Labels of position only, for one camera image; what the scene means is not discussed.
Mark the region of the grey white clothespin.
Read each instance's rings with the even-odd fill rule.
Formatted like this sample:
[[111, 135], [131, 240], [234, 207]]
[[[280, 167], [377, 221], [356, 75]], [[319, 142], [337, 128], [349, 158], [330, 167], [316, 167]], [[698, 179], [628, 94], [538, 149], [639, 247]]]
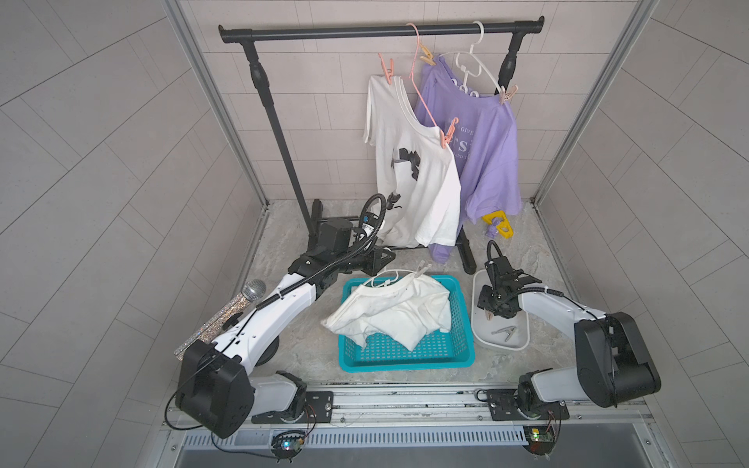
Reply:
[[501, 328], [501, 329], [496, 330], [496, 331], [492, 331], [491, 335], [496, 335], [497, 337], [499, 337], [500, 335], [502, 335], [503, 336], [502, 341], [503, 342], [508, 342], [508, 341], [510, 341], [511, 337], [513, 337], [513, 335], [515, 335], [516, 331], [517, 331], [517, 327], [516, 326], [508, 326], [508, 327], [504, 327], [504, 328]]

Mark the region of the white garment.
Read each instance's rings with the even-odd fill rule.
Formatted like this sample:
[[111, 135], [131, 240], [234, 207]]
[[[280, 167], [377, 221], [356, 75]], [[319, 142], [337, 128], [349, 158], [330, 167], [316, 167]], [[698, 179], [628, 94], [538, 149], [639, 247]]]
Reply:
[[379, 286], [367, 281], [354, 288], [322, 326], [362, 348], [380, 333], [413, 351], [427, 335], [452, 331], [452, 323], [449, 290], [430, 276], [411, 272]]
[[363, 140], [374, 148], [376, 190], [386, 199], [384, 245], [454, 245], [461, 191], [454, 153], [438, 128], [417, 120], [401, 77], [369, 78]]

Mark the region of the pink clothespin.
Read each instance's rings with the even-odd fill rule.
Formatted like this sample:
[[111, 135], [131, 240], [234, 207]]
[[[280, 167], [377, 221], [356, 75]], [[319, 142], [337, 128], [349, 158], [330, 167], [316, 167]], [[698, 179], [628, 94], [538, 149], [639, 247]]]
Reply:
[[450, 143], [453, 141], [454, 133], [456, 132], [456, 127], [458, 126], [459, 122], [460, 122], [460, 119], [458, 119], [458, 117], [454, 117], [452, 121], [450, 122], [450, 126], [448, 126], [448, 130], [446, 130], [446, 132], [443, 132], [443, 131], [440, 132], [442, 148], [447, 148], [450, 145]]
[[499, 96], [501, 97], [501, 104], [504, 105], [505, 103], [509, 103], [511, 99], [514, 98], [514, 96], [518, 93], [519, 87], [517, 85], [512, 85], [509, 88], [501, 87], [499, 90]]
[[382, 66], [382, 72], [386, 82], [389, 85], [392, 85], [395, 76], [394, 60], [392, 60], [392, 58], [385, 60], [384, 56], [380, 53], [378, 53], [378, 58], [380, 59], [380, 65]]

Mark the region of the purple t-shirt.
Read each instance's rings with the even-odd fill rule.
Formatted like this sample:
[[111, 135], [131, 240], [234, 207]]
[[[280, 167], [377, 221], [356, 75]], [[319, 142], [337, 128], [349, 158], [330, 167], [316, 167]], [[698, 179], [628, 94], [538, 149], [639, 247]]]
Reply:
[[458, 117], [450, 148], [460, 177], [460, 224], [477, 223], [482, 216], [522, 211], [519, 181], [518, 133], [510, 103], [498, 95], [480, 96], [454, 74], [443, 57], [436, 66], [423, 66], [421, 97], [415, 117], [425, 127], [444, 132]]

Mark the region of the beige clothespin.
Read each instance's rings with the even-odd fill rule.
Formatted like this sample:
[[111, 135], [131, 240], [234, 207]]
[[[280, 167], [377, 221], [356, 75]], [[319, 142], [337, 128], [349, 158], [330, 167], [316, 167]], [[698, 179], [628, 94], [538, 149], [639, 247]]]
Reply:
[[419, 53], [417, 54], [417, 58], [429, 66], [436, 66], [434, 55], [429, 48], [422, 43], [419, 43]]

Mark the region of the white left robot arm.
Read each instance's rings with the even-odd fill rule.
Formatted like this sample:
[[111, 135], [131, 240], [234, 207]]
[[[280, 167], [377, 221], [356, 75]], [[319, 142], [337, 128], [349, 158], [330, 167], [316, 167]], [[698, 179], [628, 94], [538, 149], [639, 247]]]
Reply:
[[295, 420], [305, 412], [306, 384], [289, 372], [256, 378], [290, 323], [330, 288], [339, 274], [379, 273], [395, 255], [378, 247], [382, 216], [365, 211], [358, 222], [323, 225], [314, 248], [298, 257], [272, 294], [257, 305], [240, 292], [176, 352], [181, 369], [176, 407], [225, 439], [250, 417]]

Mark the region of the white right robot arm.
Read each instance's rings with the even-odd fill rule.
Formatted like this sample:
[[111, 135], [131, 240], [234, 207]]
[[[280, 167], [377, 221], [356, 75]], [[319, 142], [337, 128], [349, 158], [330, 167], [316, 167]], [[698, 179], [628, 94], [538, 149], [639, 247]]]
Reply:
[[479, 294], [480, 309], [506, 319], [519, 312], [534, 315], [575, 345], [575, 366], [520, 377], [516, 402], [521, 413], [538, 417], [551, 405], [567, 401], [616, 407], [661, 390], [655, 360], [629, 314], [606, 313], [571, 300], [512, 267], [503, 255], [489, 259], [485, 267], [489, 285]]

